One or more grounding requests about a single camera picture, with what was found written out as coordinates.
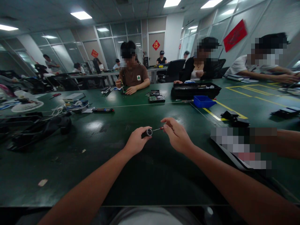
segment ceiling light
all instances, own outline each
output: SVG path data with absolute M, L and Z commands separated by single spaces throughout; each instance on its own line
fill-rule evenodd
M 71 13 L 72 16 L 75 16 L 77 19 L 83 20 L 83 19 L 92 19 L 92 17 L 87 14 L 85 11 L 81 12 L 73 12 Z
M 100 32 L 106 32 L 106 31 L 109 31 L 109 30 L 108 30 L 107 28 L 105 28 L 105 27 L 104 27 L 104 28 L 98 28 L 97 30 L 100 31 Z
M 210 0 L 204 6 L 202 6 L 201 8 L 213 8 L 217 4 L 219 4 L 221 1 L 222 0 Z
M 54 37 L 54 36 L 50 36 L 50 35 L 45 35 L 45 36 L 42 36 L 43 38 L 48 38 L 48 39 L 54 39 L 54 38 L 57 38 L 57 37 Z
M 12 30 L 18 30 L 19 28 L 16 27 L 10 27 L 10 26 L 5 26 L 0 24 L 0 30 L 7 30 L 7 31 L 12 31 Z
M 233 12 L 234 12 L 234 9 L 230 9 L 230 10 L 222 13 L 221 15 L 230 15 L 230 14 L 233 14 Z
M 166 3 L 163 7 L 167 8 L 167 7 L 177 6 L 180 3 L 180 1 L 181 0 L 166 0 Z

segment black cap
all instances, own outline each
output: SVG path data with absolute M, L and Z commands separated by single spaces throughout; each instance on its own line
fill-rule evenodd
M 203 38 L 200 43 L 197 46 L 197 49 L 206 49 L 206 50 L 212 50 L 216 49 L 219 46 L 218 39 L 215 37 L 206 37 Z

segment paper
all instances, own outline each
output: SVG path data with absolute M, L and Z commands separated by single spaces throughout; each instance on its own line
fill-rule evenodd
M 42 187 L 44 186 L 46 183 L 47 183 L 47 179 L 44 179 L 44 180 L 41 180 L 39 183 L 38 183 L 38 186 Z

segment chair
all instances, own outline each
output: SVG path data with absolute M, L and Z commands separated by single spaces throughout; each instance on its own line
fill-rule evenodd
M 179 80 L 179 72 L 182 70 L 185 63 L 185 59 L 179 59 L 171 61 L 166 75 L 164 74 L 158 74 L 158 82 L 160 83 L 171 83 L 176 80 Z

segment red decoration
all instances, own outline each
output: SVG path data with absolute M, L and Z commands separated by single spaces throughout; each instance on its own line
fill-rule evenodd
M 99 55 L 98 52 L 96 52 L 96 51 L 93 49 L 93 51 L 92 51 L 92 56 L 95 57 L 95 58 L 97 58 L 98 55 Z
M 244 20 L 241 20 L 235 28 L 230 31 L 230 33 L 224 38 L 225 51 L 228 52 L 237 43 L 239 43 L 247 35 L 247 30 L 245 27 Z
M 154 44 L 152 45 L 152 47 L 153 47 L 155 50 L 157 50 L 157 49 L 160 47 L 159 42 L 156 40 L 156 41 L 154 42 Z

